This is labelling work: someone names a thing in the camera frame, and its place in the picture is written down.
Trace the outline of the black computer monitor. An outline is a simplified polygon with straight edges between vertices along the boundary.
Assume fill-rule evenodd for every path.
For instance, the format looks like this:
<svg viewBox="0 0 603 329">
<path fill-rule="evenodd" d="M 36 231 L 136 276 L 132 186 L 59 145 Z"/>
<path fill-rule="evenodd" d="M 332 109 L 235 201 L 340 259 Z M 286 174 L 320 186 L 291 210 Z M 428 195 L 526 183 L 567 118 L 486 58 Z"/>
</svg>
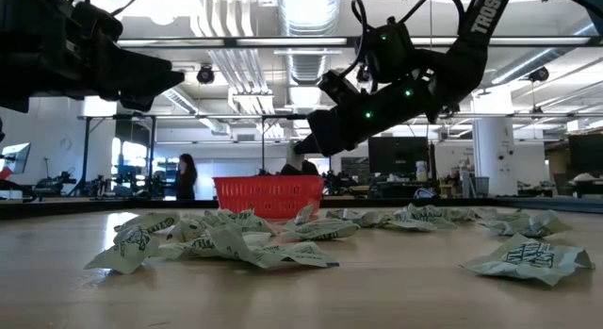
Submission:
<svg viewBox="0 0 603 329">
<path fill-rule="evenodd" d="M 603 171 L 603 134 L 570 136 L 568 142 L 573 169 L 582 172 Z"/>
<path fill-rule="evenodd" d="M 371 173 L 415 173 L 418 161 L 429 160 L 425 137 L 375 137 L 368 140 Z"/>
</svg>

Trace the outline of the red plastic basket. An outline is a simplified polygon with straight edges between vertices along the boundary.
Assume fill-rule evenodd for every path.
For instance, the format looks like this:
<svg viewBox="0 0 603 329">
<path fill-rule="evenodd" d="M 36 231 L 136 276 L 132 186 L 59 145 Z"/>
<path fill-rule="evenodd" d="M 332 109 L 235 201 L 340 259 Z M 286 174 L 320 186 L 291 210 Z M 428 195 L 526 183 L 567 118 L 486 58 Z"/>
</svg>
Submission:
<svg viewBox="0 0 603 329">
<path fill-rule="evenodd" d="M 221 209 L 252 209 L 267 220 L 289 220 L 306 206 L 319 209 L 324 180 L 316 175 L 214 177 Z"/>
</svg>

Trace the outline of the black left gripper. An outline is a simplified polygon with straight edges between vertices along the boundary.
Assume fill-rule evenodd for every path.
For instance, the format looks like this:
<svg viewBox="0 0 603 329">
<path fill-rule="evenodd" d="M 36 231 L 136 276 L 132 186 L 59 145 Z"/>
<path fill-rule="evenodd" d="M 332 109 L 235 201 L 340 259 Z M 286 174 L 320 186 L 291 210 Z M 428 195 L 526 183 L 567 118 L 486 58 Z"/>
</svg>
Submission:
<svg viewBox="0 0 603 329">
<path fill-rule="evenodd" d="M 89 0 L 41 0 L 41 6 L 43 97 L 98 95 L 148 112 L 158 94 L 184 81 L 170 61 L 116 46 L 122 23 Z"/>
</svg>

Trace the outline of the white round pillar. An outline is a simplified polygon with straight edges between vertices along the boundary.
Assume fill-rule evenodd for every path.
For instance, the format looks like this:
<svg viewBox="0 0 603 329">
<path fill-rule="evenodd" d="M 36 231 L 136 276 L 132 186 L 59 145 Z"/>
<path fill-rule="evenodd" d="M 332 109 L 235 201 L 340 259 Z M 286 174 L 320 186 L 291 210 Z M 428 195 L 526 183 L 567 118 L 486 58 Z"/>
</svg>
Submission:
<svg viewBox="0 0 603 329">
<path fill-rule="evenodd" d="M 489 178 L 491 195 L 515 195 L 513 118 L 507 117 L 513 113 L 511 91 L 498 88 L 475 94 L 471 107 L 476 114 L 489 114 L 475 119 L 472 126 L 476 175 Z"/>
</svg>

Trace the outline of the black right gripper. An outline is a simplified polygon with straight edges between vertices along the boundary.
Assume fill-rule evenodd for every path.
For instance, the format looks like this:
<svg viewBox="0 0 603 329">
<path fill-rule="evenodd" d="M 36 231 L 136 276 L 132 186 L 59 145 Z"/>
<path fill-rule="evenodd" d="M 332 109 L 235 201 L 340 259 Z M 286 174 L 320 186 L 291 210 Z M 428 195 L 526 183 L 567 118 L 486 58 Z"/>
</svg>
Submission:
<svg viewBox="0 0 603 329">
<path fill-rule="evenodd" d="M 336 155 L 420 114 L 436 116 L 436 102 L 422 79 L 401 79 L 373 93 L 359 92 L 353 101 L 311 112 L 311 134 L 294 145 L 294 152 Z"/>
</svg>

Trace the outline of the silver ventilation duct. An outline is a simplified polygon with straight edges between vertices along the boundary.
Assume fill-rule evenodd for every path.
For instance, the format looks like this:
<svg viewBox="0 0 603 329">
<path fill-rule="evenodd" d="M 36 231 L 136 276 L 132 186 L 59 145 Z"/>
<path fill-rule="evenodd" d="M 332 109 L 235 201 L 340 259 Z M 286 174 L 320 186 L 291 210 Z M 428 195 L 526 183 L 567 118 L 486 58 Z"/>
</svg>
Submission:
<svg viewBox="0 0 603 329">
<path fill-rule="evenodd" d="M 334 34 L 341 0 L 278 0 L 281 32 L 288 37 L 324 37 Z M 316 85 L 325 71 L 328 56 L 286 57 L 293 83 Z"/>
</svg>

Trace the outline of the black overhead frame beam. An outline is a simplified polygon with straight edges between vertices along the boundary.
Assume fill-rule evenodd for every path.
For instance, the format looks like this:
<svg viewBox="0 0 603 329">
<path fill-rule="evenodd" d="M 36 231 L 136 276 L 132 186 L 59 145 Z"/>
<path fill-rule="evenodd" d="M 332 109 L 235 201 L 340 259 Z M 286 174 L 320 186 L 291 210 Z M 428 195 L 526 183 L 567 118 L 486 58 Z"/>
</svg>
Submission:
<svg viewBox="0 0 603 329">
<path fill-rule="evenodd" d="M 252 38 L 161 38 L 121 39 L 122 48 L 235 49 L 235 48 L 353 48 L 356 37 L 252 37 Z M 602 36 L 493 37 L 490 47 L 601 47 Z"/>
</svg>

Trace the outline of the person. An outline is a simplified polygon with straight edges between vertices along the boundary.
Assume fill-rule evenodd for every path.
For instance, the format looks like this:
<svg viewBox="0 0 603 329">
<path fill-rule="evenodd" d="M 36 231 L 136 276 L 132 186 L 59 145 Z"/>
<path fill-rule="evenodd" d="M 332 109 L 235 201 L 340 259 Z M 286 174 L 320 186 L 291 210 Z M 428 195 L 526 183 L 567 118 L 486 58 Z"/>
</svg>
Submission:
<svg viewBox="0 0 603 329">
<path fill-rule="evenodd" d="M 305 160 L 299 169 L 286 163 L 281 169 L 280 175 L 318 175 L 318 168 L 308 160 Z"/>
<path fill-rule="evenodd" d="M 179 170 L 176 178 L 176 200 L 190 201 L 195 199 L 195 183 L 198 173 L 190 154 L 179 156 Z"/>
</svg>

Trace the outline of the black background rig frame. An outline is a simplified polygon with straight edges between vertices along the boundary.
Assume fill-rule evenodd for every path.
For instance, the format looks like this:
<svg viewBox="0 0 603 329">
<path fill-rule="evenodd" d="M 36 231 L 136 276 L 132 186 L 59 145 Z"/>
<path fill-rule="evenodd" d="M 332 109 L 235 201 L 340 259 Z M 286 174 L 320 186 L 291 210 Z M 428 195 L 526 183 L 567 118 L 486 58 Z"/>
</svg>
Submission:
<svg viewBox="0 0 603 329">
<path fill-rule="evenodd" d="M 87 181 L 87 173 L 88 173 L 88 160 L 89 160 L 89 148 L 90 148 L 90 134 L 96 129 L 101 123 L 105 120 L 112 121 L 129 121 L 139 122 L 141 120 L 150 119 L 151 120 L 151 131 L 150 131 L 150 140 L 149 140 L 149 149 L 147 151 L 146 156 L 146 170 L 147 173 L 151 173 L 153 170 L 153 160 L 155 159 L 155 135 L 156 135 L 156 127 L 157 127 L 157 117 L 155 115 L 144 115 L 140 113 L 134 114 L 113 114 L 107 116 L 78 116 L 78 120 L 85 121 L 85 135 L 84 135 L 84 145 L 83 145 L 83 159 L 82 159 L 82 172 L 81 178 L 76 183 L 74 188 L 69 192 L 70 196 L 79 195 L 83 188 L 85 187 Z"/>
<path fill-rule="evenodd" d="M 266 173 L 266 157 L 265 157 L 265 150 L 266 150 L 266 141 L 265 141 L 265 134 L 267 132 L 267 128 L 266 128 L 266 120 L 270 119 L 270 120 L 288 120 L 288 121 L 297 121 L 297 120 L 305 120 L 307 115 L 306 114 L 298 114 L 298 113 L 289 113 L 289 114 L 262 114 L 260 115 L 261 117 L 261 126 L 262 126 L 262 130 L 261 130 L 261 171 L 262 173 Z"/>
</svg>

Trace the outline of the dark cluttered desk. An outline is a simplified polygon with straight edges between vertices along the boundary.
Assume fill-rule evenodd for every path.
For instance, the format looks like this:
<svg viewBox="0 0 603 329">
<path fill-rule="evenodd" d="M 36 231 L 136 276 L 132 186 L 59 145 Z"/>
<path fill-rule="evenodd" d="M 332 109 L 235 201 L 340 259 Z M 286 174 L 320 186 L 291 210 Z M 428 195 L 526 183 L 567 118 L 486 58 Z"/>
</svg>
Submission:
<svg viewBox="0 0 603 329">
<path fill-rule="evenodd" d="M 459 179 L 448 177 L 438 181 L 418 182 L 398 178 L 392 180 L 385 176 L 375 177 L 367 184 L 348 188 L 348 193 L 358 199 L 415 199 L 414 193 L 419 188 L 431 189 L 439 198 L 444 199 L 454 198 L 462 193 L 462 183 Z"/>
</svg>

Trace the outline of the tilted grey computer monitor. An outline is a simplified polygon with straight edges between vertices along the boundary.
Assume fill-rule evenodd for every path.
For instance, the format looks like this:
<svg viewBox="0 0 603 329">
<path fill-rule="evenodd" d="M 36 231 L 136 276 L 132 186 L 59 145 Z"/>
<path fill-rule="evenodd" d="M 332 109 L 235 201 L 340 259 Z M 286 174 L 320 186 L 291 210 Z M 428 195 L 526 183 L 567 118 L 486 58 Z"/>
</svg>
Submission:
<svg viewBox="0 0 603 329">
<path fill-rule="evenodd" d="M 30 148 L 30 142 L 5 146 L 0 153 L 0 171 L 9 169 L 11 173 L 24 173 Z"/>
</svg>

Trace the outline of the dark wall board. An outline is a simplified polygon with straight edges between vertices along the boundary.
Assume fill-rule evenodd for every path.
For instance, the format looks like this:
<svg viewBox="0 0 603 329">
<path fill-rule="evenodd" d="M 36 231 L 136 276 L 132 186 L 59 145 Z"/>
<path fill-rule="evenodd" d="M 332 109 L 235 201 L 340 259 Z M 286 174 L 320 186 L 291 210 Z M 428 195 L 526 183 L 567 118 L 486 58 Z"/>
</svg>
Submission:
<svg viewBox="0 0 603 329">
<path fill-rule="evenodd" d="M 371 177 L 367 156 L 342 157 L 341 171 L 357 182 L 367 181 Z"/>
</svg>

